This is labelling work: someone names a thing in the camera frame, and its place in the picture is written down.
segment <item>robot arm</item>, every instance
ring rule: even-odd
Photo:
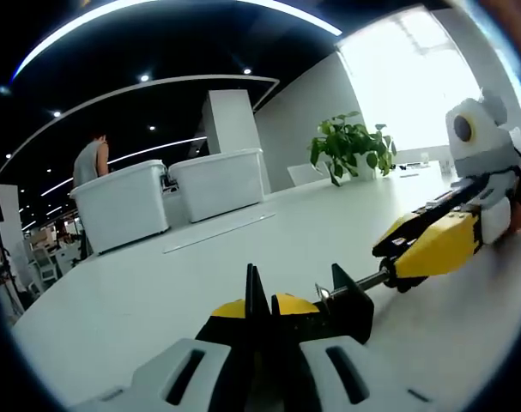
[[[502,100],[488,91],[446,117],[451,153],[462,177],[433,202],[399,219],[373,247],[387,286],[404,292],[428,276],[459,269],[509,228],[512,201],[521,203],[521,170]]]

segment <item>potted plant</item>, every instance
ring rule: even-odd
[[[376,124],[376,133],[369,133],[364,124],[346,122],[359,114],[350,112],[324,120],[318,127],[324,137],[314,137],[309,147],[310,162],[316,168],[320,154],[330,157],[329,173],[333,185],[340,186],[336,178],[341,178],[345,170],[352,179],[374,179],[376,168],[383,176],[390,172],[392,155],[397,151],[392,137],[382,134],[386,125]]]

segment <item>metal rod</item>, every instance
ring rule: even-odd
[[[370,275],[365,279],[361,279],[357,282],[357,286],[359,286],[363,290],[369,290],[370,288],[374,288],[382,282],[387,281],[390,278],[390,272],[387,268],[382,268],[379,272],[374,275]]]

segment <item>window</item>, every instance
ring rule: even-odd
[[[339,44],[367,127],[387,124],[398,149],[448,144],[445,115],[480,90],[449,34],[423,7]]]

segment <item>led light strip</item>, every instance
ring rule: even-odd
[[[177,144],[196,142],[197,140],[205,140],[206,138],[207,138],[206,136],[201,136],[201,137],[194,137],[193,139],[182,140],[180,142],[172,142],[172,143],[167,143],[167,144],[161,144],[160,146],[155,146],[154,148],[146,148],[145,150],[140,150],[139,152],[126,154],[125,156],[119,157],[117,159],[113,159],[112,161],[108,161],[107,164],[111,165],[111,164],[113,164],[113,163],[115,163],[117,161],[123,161],[124,159],[129,159],[130,157],[138,156],[139,154],[142,155],[142,154],[147,153],[147,152],[152,152],[154,150],[159,150],[160,148],[168,148],[170,146],[174,146],[174,145],[177,145]],[[69,178],[67,180],[64,180],[62,183],[60,183],[58,185],[55,185],[54,187],[52,187],[51,189],[49,189],[45,193],[41,194],[41,197],[48,195],[51,191],[55,191],[57,188],[62,187],[63,185],[65,185],[66,183],[69,183],[72,180],[73,180],[73,178]]]
[[[342,34],[342,30],[337,29],[334,26],[331,26],[328,22],[323,21],[317,18],[315,15],[310,15],[305,11],[300,9],[296,9],[295,7],[289,6],[285,3],[276,2],[275,0],[237,0],[242,3],[250,3],[256,4],[258,6],[267,7],[268,9],[273,9],[277,11],[281,11],[283,13],[287,13],[288,15],[293,15],[294,17],[298,17],[308,23],[311,23],[317,27],[326,30],[327,32],[334,34],[335,36],[340,36]]]
[[[64,26],[61,26],[58,30],[56,30],[54,33],[52,33],[50,36],[48,36],[46,39],[41,41],[39,45],[37,45],[31,52],[26,56],[26,58],[23,59],[20,66],[12,76],[12,80],[18,76],[21,71],[30,64],[40,53],[44,52],[48,47],[53,45],[55,42],[63,38],[66,34],[72,32],[73,30],[77,29],[78,27],[82,26],[85,23],[88,23],[92,20],[95,20],[99,17],[102,17],[103,15],[107,15],[109,13],[112,13],[113,11],[121,10],[130,6],[135,6],[142,3],[151,3],[156,2],[159,0],[115,0],[114,2],[111,2],[109,4],[100,6],[96,9],[90,10],[88,13],[81,15],[74,19],[73,21],[70,21],[69,23],[65,24]],[[256,4],[257,6],[266,7],[268,9],[273,9],[277,11],[281,11],[282,13],[286,13],[288,15],[292,15],[294,17],[297,17],[301,20],[307,21],[317,27],[322,28],[323,30],[326,30],[329,33],[334,34],[335,36],[340,36],[342,34],[342,31],[338,28],[331,26],[326,21],[323,21],[319,18],[317,18],[314,15],[310,15],[306,13],[305,11],[302,11],[300,9],[296,9],[295,7],[289,6],[285,3],[276,2],[274,0],[235,0],[237,2],[242,3],[250,3],[250,4]]]
[[[47,215],[47,216],[48,216],[48,215],[51,215],[51,214],[53,214],[54,212],[56,212],[57,210],[60,210],[61,208],[62,208],[62,206],[58,206],[57,208],[51,210],[50,212],[46,212],[46,215]]]
[[[28,64],[32,62],[40,53],[44,52],[48,47],[53,45],[55,42],[63,38],[67,33],[72,32],[76,28],[82,26],[89,21],[95,20],[98,17],[102,17],[103,15],[107,15],[108,13],[112,13],[113,11],[121,10],[126,7],[134,6],[142,3],[155,2],[157,0],[117,0],[115,2],[111,2],[104,6],[100,6],[97,9],[91,10],[88,13],[77,17],[76,19],[70,21],[64,26],[61,26],[57,31],[52,33],[46,39],[41,41],[37,47],[35,47],[31,52],[27,55],[26,58],[23,59],[20,66],[12,76],[12,80],[15,79],[16,76],[20,74],[20,72],[26,67]]]
[[[35,223],[37,223],[37,221],[32,221],[31,223],[29,223],[27,226],[25,226],[23,229],[22,229],[22,232],[24,230],[26,230],[28,227],[31,227],[32,225],[34,225]]]

